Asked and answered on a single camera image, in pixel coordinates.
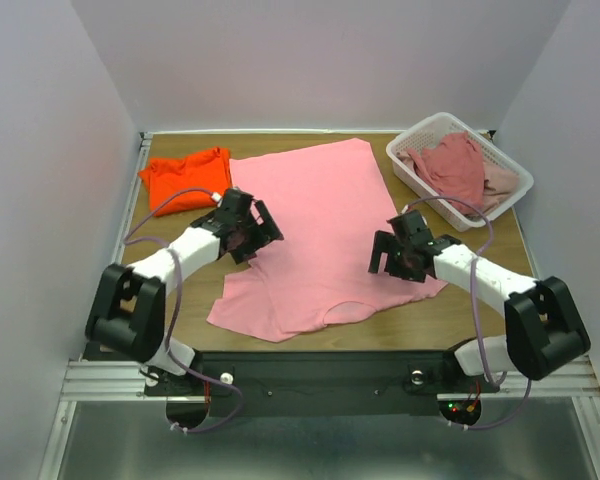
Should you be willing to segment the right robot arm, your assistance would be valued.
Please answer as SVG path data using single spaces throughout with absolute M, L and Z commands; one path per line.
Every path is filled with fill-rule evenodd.
M 389 221 L 390 231 L 377 231 L 369 263 L 411 282 L 435 278 L 455 285 L 501 315 L 501 336 L 476 333 L 453 348 L 453 358 L 440 366 L 443 384 L 462 390 L 476 376 L 517 371 L 539 381 L 587 353 L 591 340 L 564 281 L 538 280 L 507 270 L 473 252 L 459 239 L 433 236 L 417 210 Z

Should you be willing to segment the dusty rose t shirt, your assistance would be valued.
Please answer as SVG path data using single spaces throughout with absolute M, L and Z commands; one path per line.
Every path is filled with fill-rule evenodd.
M 467 132 L 448 134 L 434 148 L 406 148 L 399 157 L 438 195 L 484 208 L 484 157 Z

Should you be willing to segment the pale pink t shirt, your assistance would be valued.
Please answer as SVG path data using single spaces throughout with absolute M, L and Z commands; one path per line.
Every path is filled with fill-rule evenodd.
M 511 196 L 516 190 L 519 177 L 512 171 L 484 161 L 484 208 L 483 213 L 489 213 Z M 462 203 L 450 200 L 451 205 L 464 215 L 473 215 L 474 211 Z

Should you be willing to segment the aluminium frame rail right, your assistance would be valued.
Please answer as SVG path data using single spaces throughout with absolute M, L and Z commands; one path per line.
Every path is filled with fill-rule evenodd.
M 534 385 L 502 432 L 518 479 L 600 479 L 600 218 L 559 205 L 516 209 L 533 268 L 569 285 L 589 354 Z

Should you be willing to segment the folded orange t shirt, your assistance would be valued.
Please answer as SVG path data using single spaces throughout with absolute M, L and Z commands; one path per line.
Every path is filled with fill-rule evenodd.
M 215 205 L 213 193 L 223 194 L 232 186 L 230 150 L 213 147 L 182 158 L 152 157 L 138 173 L 155 216 L 165 216 Z

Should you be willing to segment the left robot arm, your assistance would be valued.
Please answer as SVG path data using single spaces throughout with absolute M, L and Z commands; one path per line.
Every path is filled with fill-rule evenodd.
M 173 338 L 166 299 L 176 293 L 178 313 L 184 281 L 202 267 L 230 255 L 240 264 L 283 234 L 265 203 L 240 189 L 213 193 L 217 207 L 193 221 L 174 241 L 130 265 L 113 263 L 100 278 L 85 327 L 91 341 L 141 365 L 168 372 L 179 393 L 195 392 L 203 371 L 193 363 L 196 351 Z

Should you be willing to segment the aluminium frame rail left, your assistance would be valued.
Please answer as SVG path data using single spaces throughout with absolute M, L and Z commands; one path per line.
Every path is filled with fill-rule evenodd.
M 136 174 L 148 159 L 151 138 L 151 132 L 138 132 L 134 135 L 131 150 L 131 173 L 129 174 L 129 179 L 123 183 L 124 202 L 114 216 L 114 238 L 109 242 L 109 246 L 105 250 L 106 264 L 117 261 L 122 257 L 124 251 L 122 238 L 129 230 L 132 210 L 135 207 L 139 191 L 139 180 Z M 80 400 L 66 397 L 63 391 L 65 383 L 68 380 L 67 375 L 70 373 L 73 364 L 73 359 L 70 359 L 63 373 L 59 403 L 53 418 L 38 479 L 58 479 L 61 473 L 76 408 L 80 403 Z

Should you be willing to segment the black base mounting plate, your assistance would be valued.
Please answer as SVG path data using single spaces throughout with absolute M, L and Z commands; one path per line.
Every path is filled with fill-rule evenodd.
M 246 417 L 437 415 L 440 395 L 494 390 L 445 350 L 207 351 L 194 366 L 212 378 L 232 375 Z

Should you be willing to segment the aluminium frame rail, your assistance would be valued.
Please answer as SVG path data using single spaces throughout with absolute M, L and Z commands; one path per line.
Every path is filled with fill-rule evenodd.
M 600 218 L 559 205 L 516 209 L 533 268 L 569 285 L 589 354 L 534 385 L 502 432 L 518 479 L 600 479 Z
M 134 135 L 131 150 L 131 173 L 129 174 L 129 179 L 123 183 L 124 202 L 114 216 L 114 238 L 109 242 L 109 246 L 105 250 L 106 264 L 117 261 L 122 257 L 124 251 L 122 238 L 129 230 L 132 210 L 135 207 L 139 191 L 139 180 L 136 174 L 148 159 L 151 138 L 151 132 L 138 132 Z M 38 479 L 58 479 L 61 473 L 76 408 L 80 403 L 80 400 L 66 397 L 63 391 L 65 383 L 68 380 L 67 375 L 70 373 L 73 364 L 73 359 L 70 359 L 63 373 L 59 403 L 53 418 Z

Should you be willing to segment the bright pink t shirt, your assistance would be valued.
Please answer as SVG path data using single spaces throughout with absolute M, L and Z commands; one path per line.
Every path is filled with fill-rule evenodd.
M 279 343 L 433 298 L 442 281 L 368 271 L 374 235 L 396 214 L 371 145 L 353 138 L 231 163 L 283 234 L 226 275 L 208 323 Z

